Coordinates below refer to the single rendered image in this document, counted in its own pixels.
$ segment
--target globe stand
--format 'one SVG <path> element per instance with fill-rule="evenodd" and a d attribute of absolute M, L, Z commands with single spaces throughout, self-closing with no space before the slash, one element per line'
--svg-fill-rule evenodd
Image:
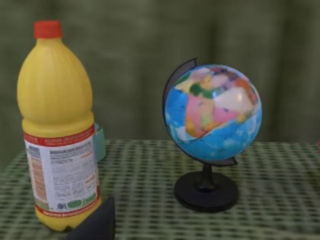
<path fill-rule="evenodd" d="M 202 171 L 181 176 L 175 183 L 174 195 L 182 206 L 204 213 L 230 209 L 239 199 L 236 183 L 221 173 L 212 172 L 209 164 L 204 164 Z"/>

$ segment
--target green curtain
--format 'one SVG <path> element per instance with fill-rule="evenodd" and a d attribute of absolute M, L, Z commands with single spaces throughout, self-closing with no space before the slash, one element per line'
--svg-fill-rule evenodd
<path fill-rule="evenodd" d="M 42 19 L 62 22 L 107 138 L 168 139 L 164 85 L 198 57 L 252 80 L 263 104 L 257 141 L 320 140 L 319 0 L 2 0 L 0 8 L 0 166 L 23 147 L 17 76 Z"/>

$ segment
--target desk globe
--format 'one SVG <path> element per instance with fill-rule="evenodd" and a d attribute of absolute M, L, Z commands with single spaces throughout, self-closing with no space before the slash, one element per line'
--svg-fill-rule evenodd
<path fill-rule="evenodd" d="M 179 66 L 163 93 L 163 118 L 175 144 L 203 163 L 199 172 L 179 178 L 174 187 L 178 202 L 198 212 L 220 212 L 239 198 L 237 185 L 212 173 L 212 166 L 236 165 L 235 156 L 255 139 L 261 122 L 259 94 L 241 72 L 224 65 Z"/>

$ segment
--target table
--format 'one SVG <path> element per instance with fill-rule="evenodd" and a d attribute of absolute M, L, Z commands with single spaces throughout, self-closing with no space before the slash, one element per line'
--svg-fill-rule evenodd
<path fill-rule="evenodd" d="M 256 142 L 236 166 L 213 169 L 239 186 L 221 213 L 197 213 L 173 196 L 178 177 L 200 171 L 171 141 L 107 140 L 99 163 L 102 197 L 114 196 L 117 240 L 319 240 L 320 154 L 316 144 Z M 0 175 L 0 239 L 61 240 L 41 225 L 26 155 Z"/>

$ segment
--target blue ocean on globe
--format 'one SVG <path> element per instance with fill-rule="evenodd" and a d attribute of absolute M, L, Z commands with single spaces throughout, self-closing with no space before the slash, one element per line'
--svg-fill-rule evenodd
<path fill-rule="evenodd" d="M 180 77 L 167 95 L 164 115 L 171 138 L 185 153 L 213 162 L 246 149 L 258 134 L 263 113 L 246 76 L 212 64 Z"/>

